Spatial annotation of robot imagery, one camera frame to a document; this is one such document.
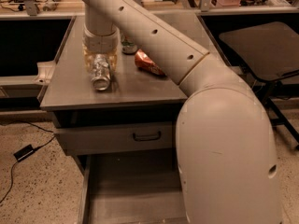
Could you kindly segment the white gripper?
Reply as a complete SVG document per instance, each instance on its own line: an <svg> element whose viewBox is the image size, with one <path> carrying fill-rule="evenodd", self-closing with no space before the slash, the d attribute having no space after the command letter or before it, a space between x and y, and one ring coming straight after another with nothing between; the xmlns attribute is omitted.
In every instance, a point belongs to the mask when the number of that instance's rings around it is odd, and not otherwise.
<svg viewBox="0 0 299 224"><path fill-rule="evenodd" d="M87 28L83 32L83 56L85 62L85 68L88 73L93 69L94 53L107 53L108 60L112 71L116 70L118 54L118 35L114 31L111 35L95 35L91 33Z"/></svg>

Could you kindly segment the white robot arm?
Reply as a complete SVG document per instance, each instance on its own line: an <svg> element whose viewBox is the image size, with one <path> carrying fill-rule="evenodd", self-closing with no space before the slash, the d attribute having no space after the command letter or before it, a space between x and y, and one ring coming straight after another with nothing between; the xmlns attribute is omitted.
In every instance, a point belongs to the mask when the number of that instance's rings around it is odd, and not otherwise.
<svg viewBox="0 0 299 224"><path fill-rule="evenodd" d="M276 145L263 105L221 59L133 0L82 0L186 94L176 148L189 224L282 224Z"/></svg>

